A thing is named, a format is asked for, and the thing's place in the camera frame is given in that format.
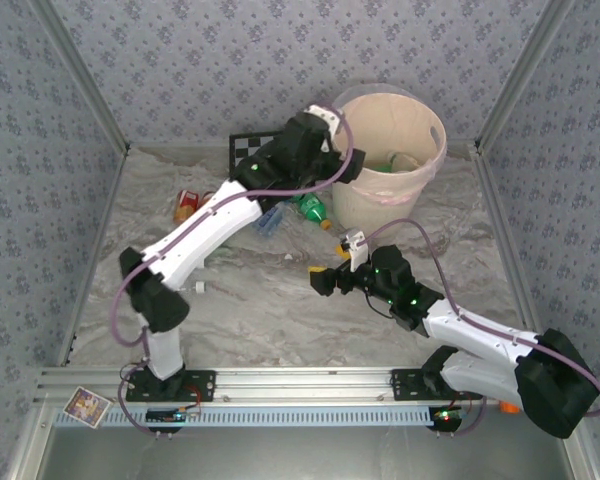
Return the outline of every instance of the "bucket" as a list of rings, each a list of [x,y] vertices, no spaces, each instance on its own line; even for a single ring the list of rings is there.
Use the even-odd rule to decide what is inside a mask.
[[[409,216],[444,162],[447,134],[429,107],[391,85],[352,87],[333,105],[349,122],[354,146],[366,153],[356,180],[333,184],[334,214],[343,227],[358,227],[368,236],[392,220]],[[342,129],[334,142],[341,152],[346,150]],[[380,236],[395,231],[391,228]]]

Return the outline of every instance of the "small card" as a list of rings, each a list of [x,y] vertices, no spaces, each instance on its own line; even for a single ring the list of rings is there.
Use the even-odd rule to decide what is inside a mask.
[[[111,405],[112,402],[106,398],[78,387],[64,407],[64,413],[91,428],[98,428]]]

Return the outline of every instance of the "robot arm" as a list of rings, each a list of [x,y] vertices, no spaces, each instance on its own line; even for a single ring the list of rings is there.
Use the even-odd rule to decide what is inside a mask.
[[[159,381],[184,369],[178,326],[189,313],[189,305],[178,293],[189,275],[219,245],[279,201],[289,197],[244,196],[218,208],[236,194],[253,190],[298,189],[333,176],[342,166],[340,153],[332,146],[338,129],[336,115],[312,105],[291,118],[283,132],[243,159],[232,178],[192,217],[155,244],[137,252],[127,248],[120,255],[120,269],[127,277],[148,259],[157,257],[147,269],[131,280],[127,293],[131,304],[147,327],[145,340],[149,369]],[[351,161],[338,181],[348,183],[362,170],[364,153],[354,149]],[[195,230],[194,223],[206,217]],[[168,253],[161,253],[173,245]]]
[[[496,398],[523,408],[553,436],[571,435],[598,389],[570,366],[532,347],[547,347],[590,372],[566,336],[552,329],[539,335],[509,328],[464,309],[458,314],[449,299],[415,280],[395,245],[377,248],[369,256],[366,244],[358,246],[360,240],[360,231],[347,233],[341,247],[350,258],[338,268],[312,267],[311,286],[318,293],[361,290],[390,305],[389,313],[405,330],[447,345],[423,366],[431,390],[451,388]]]

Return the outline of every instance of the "patterned wallpaper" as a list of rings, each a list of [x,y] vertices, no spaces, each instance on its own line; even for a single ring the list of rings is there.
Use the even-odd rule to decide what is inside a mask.
[[[25,0],[0,2],[0,478],[56,362],[117,155]]]
[[[546,0],[54,0],[131,142],[271,130],[361,82],[478,135]]]
[[[543,324],[600,377],[600,0],[576,5],[489,157]]]

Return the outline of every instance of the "checkerboard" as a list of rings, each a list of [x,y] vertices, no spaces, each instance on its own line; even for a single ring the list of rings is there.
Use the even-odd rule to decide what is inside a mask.
[[[240,160],[253,155],[264,144],[273,140],[273,137],[281,132],[256,132],[229,135],[229,174],[233,175],[233,169]]]

